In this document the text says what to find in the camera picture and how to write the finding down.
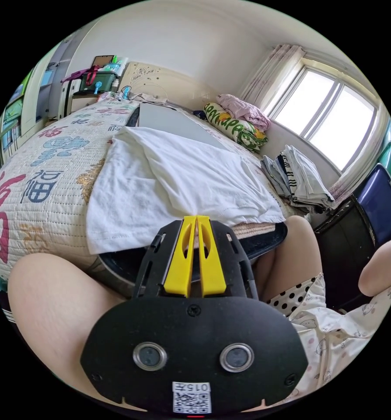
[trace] window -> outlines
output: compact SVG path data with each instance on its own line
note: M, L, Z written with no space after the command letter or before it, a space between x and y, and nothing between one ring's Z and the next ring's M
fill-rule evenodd
M269 117L343 171L360 153L376 113L373 104L343 81L304 67Z

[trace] qr code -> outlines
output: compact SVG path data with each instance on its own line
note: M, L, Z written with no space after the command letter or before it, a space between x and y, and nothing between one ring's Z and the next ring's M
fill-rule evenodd
M174 412L183 414L211 413L210 393L174 392Z

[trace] polka dot shorts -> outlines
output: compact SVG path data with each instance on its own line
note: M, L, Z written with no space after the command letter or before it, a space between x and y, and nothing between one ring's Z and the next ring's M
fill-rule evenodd
M302 303L309 288L314 283L315 277L310 280L299 283L296 286L280 293L278 296L267 301L266 303L276 308L286 317L290 316L291 313Z

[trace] window frame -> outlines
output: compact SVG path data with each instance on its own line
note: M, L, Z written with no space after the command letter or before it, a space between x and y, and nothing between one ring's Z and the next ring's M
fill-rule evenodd
M332 165L337 168L341 173L343 173L359 156L360 152L362 151L364 145L366 144L368 138L370 137L370 134L374 128L375 122L377 121L377 113L378 108L374 101L369 98L367 95L364 95L363 92L360 92L355 86L352 86L352 84L347 83L345 80L342 80L340 78L337 78L336 76L327 73L323 70L311 67L307 64L304 64L302 68L299 70L296 77L293 79L292 83L289 84L288 88L284 91L280 99L276 102L275 106L271 109L271 111L268 114L268 117L271 120L275 120L275 118L280 114L280 112L283 110L285 105L288 103L296 89L301 84L302 80L305 78L308 72L317 73L319 75L322 75L330 80L333 81L333 86L329 90L327 96L325 97L325 100L322 102L321 106L318 108L318 110L314 113L310 121L306 124L305 128L302 130L300 134L297 134L300 139L308 143L310 146L314 147L317 151L319 151L322 156L324 156L327 160L329 160ZM331 158L327 155L325 155L323 152L321 152L317 147L315 147L311 143L311 139L314 136L314 134L319 130L323 122L326 120L328 115L330 114L332 108L336 104L338 98L340 97L341 92L343 91L344 87L347 87L348 89L351 89L353 92L355 92L360 98L362 98L364 101L366 101L369 105L371 105L374 109L374 112L372 114L372 118L369 123L369 127L361 140L360 144L358 145L355 153L353 156L349 159L349 161L346 163L346 165L343 168L338 168L332 161Z

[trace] headboard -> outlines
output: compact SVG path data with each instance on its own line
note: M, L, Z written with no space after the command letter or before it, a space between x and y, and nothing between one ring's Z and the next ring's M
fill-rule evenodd
M189 76L151 64L130 62L124 71L118 92L125 86L132 93L166 98L168 102L190 110L203 109L215 102L219 92Z

